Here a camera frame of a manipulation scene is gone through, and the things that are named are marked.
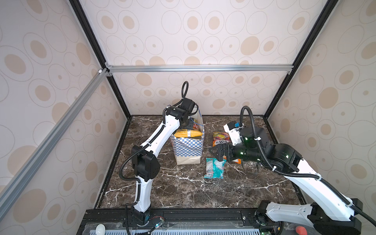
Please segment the Fox's fruit candy packet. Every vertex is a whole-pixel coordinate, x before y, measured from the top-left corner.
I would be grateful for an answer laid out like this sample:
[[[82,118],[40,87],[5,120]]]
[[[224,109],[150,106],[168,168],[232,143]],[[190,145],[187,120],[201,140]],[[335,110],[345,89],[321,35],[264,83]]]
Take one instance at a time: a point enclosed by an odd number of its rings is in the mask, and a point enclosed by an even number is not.
[[[226,132],[213,132],[213,141],[212,146],[215,147],[220,144],[231,143],[231,139],[228,133]]]

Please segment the yellow snack packet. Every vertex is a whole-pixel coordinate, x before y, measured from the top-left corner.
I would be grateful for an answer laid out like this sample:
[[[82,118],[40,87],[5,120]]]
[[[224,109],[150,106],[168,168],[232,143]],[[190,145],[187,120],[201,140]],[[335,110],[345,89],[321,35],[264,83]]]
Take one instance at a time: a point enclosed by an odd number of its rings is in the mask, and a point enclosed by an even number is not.
[[[199,130],[191,130],[191,129],[179,129],[174,134],[175,138],[196,138],[201,137],[203,133]]]

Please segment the teal mint candy packet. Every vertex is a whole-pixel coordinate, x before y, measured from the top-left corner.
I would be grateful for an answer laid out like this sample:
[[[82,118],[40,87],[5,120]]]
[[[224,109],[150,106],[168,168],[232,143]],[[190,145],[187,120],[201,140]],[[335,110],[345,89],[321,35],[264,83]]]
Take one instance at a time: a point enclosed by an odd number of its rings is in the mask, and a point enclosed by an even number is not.
[[[227,161],[219,161],[216,158],[207,158],[206,159],[206,174],[204,178],[214,179],[214,178],[223,178],[224,166]]]

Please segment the blue checkered paper bag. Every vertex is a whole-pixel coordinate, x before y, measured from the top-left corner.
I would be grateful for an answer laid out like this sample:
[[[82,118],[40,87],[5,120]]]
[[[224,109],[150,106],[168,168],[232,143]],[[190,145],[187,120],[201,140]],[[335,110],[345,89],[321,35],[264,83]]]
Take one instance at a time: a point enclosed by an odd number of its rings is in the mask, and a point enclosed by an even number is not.
[[[170,136],[173,152],[177,165],[199,164],[203,154],[203,144],[205,137],[205,128],[203,118],[198,111],[196,118],[193,119],[194,126],[192,130],[199,130],[203,133],[201,137],[196,138],[175,138],[174,134]]]

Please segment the orange candy packet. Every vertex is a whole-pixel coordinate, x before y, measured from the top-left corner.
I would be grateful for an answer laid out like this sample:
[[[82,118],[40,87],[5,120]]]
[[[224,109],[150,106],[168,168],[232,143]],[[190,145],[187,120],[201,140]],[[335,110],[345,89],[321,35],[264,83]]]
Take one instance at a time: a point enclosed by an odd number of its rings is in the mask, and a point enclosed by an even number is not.
[[[232,160],[233,163],[241,164],[241,159]]]

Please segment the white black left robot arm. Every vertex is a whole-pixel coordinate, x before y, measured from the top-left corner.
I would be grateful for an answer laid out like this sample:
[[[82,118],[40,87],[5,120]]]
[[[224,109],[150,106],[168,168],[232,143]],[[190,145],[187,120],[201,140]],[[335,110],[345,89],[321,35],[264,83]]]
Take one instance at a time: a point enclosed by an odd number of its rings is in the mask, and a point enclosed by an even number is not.
[[[132,167],[136,176],[136,198],[132,215],[139,225],[145,225],[150,217],[150,195],[154,178],[161,165],[157,159],[166,141],[180,127],[189,123],[189,118],[198,110],[197,104],[183,98],[179,104],[168,106],[163,111],[163,120],[153,134],[140,146],[132,149]]]

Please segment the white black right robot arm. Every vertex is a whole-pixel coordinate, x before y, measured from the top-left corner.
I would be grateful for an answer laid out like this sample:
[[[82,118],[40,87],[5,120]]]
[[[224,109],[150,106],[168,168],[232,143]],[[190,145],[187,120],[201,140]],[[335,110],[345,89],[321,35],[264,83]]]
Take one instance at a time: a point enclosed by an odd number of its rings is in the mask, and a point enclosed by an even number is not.
[[[230,142],[210,148],[218,161],[257,162],[282,175],[305,191],[313,203],[287,205],[264,200],[256,213],[256,221],[289,222],[314,228],[321,235],[359,235],[362,202],[340,193],[317,173],[301,154],[287,144],[274,144],[259,127],[224,126]]]

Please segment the red emergency button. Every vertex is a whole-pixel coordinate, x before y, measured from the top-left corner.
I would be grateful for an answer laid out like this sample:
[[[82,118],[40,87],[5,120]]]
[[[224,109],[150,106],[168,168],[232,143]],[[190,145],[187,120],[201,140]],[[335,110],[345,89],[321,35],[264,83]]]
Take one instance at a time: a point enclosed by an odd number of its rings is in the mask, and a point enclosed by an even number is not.
[[[297,226],[297,227],[295,228],[295,232],[296,232],[298,235],[308,235],[306,228],[303,227],[303,226]]]

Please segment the white round knob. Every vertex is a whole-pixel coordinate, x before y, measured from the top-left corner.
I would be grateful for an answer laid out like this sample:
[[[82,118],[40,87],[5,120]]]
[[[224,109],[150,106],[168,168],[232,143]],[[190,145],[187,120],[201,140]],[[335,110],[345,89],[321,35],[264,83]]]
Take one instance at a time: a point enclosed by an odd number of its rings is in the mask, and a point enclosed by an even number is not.
[[[99,224],[96,226],[95,234],[96,235],[105,235],[106,228],[103,224]]]

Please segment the horizontal aluminium frame bar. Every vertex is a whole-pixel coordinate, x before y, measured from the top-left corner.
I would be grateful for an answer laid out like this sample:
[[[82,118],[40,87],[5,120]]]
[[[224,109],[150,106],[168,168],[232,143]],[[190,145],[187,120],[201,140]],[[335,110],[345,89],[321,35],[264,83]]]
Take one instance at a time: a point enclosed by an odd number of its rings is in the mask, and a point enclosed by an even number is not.
[[[291,71],[289,64],[271,65],[172,65],[172,66],[110,66],[115,72],[223,72],[223,71]]]

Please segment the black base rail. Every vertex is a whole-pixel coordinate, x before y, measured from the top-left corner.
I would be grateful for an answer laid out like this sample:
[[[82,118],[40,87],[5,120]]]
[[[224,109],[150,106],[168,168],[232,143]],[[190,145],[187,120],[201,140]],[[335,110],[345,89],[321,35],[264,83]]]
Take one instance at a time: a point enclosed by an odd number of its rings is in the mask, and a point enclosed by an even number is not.
[[[127,209],[87,210],[78,228],[79,235],[93,235],[98,225],[115,235],[279,235],[283,222],[258,221],[256,208],[161,208],[151,209],[146,222]]]

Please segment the black left corner post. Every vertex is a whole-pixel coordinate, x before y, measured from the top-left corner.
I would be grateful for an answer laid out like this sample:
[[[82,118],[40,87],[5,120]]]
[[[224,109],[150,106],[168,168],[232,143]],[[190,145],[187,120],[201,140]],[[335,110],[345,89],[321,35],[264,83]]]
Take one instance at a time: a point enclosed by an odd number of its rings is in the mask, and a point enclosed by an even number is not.
[[[92,30],[92,27],[89,23],[89,20],[88,18],[86,17],[86,14],[84,12],[84,9],[80,3],[80,1],[78,0],[69,0],[69,3],[85,33],[85,36],[86,38],[88,39],[89,41],[89,44],[100,64],[100,67],[102,69],[108,69],[109,67],[106,65],[106,62],[107,60],[105,59],[105,56],[102,52],[102,49],[99,45],[99,42],[97,40],[97,37],[95,36],[93,30]],[[126,104],[125,104],[125,101],[123,99],[123,96],[121,95],[121,92],[120,92],[120,89],[115,81],[115,78],[113,77],[113,75],[109,75],[107,76],[107,80],[115,94],[115,97],[117,99],[117,101],[119,102],[120,104],[120,107],[123,111],[123,113],[125,114],[125,117],[127,119],[131,118],[132,115],[130,114],[129,112],[129,109],[127,108]]]

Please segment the black corner post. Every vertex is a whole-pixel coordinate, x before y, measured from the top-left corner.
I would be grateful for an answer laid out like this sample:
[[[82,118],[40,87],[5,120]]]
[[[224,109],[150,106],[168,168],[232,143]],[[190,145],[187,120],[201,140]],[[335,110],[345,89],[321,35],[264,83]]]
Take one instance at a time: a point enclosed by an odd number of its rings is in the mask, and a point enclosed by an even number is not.
[[[272,102],[270,103],[269,107],[267,108],[265,114],[263,115],[264,120],[268,120],[276,108],[278,102],[282,98],[283,94],[285,93],[286,89],[288,88],[289,84],[291,83],[294,75],[298,71],[299,67],[301,66],[302,62],[304,61],[305,57],[307,56],[309,50],[311,49],[312,45],[318,38],[319,34],[323,30],[325,24],[329,20],[332,12],[338,5],[339,0],[329,0],[324,5],[323,10],[319,14],[317,20],[314,22],[314,25],[311,29],[311,31],[308,34],[307,39],[304,41],[299,53],[297,54],[297,57],[295,58],[293,62],[293,68],[291,72],[289,72],[286,77],[284,78],[281,86],[279,87],[277,93],[275,94],[274,98],[272,99]]]
[[[105,56],[102,52],[102,49],[99,45],[99,42],[97,40],[97,37],[95,36],[93,30],[92,30],[92,27],[89,23],[89,20],[88,18],[86,17],[86,14],[84,12],[84,9],[80,3],[80,1],[78,0],[69,0],[69,3],[85,33],[85,36],[86,38],[88,39],[89,41],[89,44],[100,64],[100,67],[102,69],[108,69],[109,67],[106,65],[106,62],[107,60],[105,59]],[[131,118],[132,115],[130,114],[129,112],[129,109],[127,108],[126,104],[125,104],[125,101],[123,99],[123,96],[121,95],[121,92],[120,92],[120,89],[115,81],[115,78],[113,77],[113,75],[109,75],[107,76],[107,80],[115,94],[115,97],[117,99],[117,101],[119,102],[120,104],[120,107],[123,111],[123,113],[125,114],[125,117],[127,119]]]

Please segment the black right corner post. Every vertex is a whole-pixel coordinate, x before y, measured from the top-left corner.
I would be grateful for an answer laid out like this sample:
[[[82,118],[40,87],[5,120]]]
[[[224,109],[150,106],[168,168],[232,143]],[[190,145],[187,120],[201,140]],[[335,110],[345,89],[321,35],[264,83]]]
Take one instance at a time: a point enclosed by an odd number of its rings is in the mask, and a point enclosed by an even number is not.
[[[314,25],[311,29],[311,31],[308,34],[307,39],[304,41],[299,53],[297,54],[297,57],[295,58],[293,62],[293,68],[291,72],[289,72],[286,77],[284,78],[281,86],[279,87],[277,93],[275,94],[274,98],[272,99],[272,102],[270,103],[269,107],[267,108],[265,114],[263,115],[264,120],[268,120],[276,108],[278,102],[282,98],[283,94],[285,93],[286,89],[288,88],[289,84],[291,83],[294,75],[298,71],[299,67],[301,66],[302,62],[304,61],[305,57],[307,56],[309,50],[311,49],[312,45],[318,38],[319,34],[323,30],[325,24],[329,20],[332,12],[338,5],[339,0],[329,0],[324,5],[323,10],[319,14],[317,20],[314,22]]]

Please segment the left aluminium frame bar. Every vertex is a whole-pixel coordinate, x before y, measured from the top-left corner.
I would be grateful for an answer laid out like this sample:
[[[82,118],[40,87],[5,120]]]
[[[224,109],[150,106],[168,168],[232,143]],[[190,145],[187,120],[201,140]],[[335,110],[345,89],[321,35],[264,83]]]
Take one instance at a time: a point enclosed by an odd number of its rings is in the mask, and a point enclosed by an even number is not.
[[[61,137],[65,134],[68,127],[72,124],[78,113],[86,105],[94,91],[100,85],[104,78],[109,73],[109,69],[102,68],[100,72],[90,81],[80,96],[74,101],[74,103],[65,112],[63,117],[50,131],[46,138],[36,148],[31,157],[26,161],[23,167],[10,181],[10,184],[6,187],[1,194],[1,220],[7,215],[11,207],[17,201],[23,190],[28,183],[34,177],[41,165],[50,155],[54,147],[57,145]]]

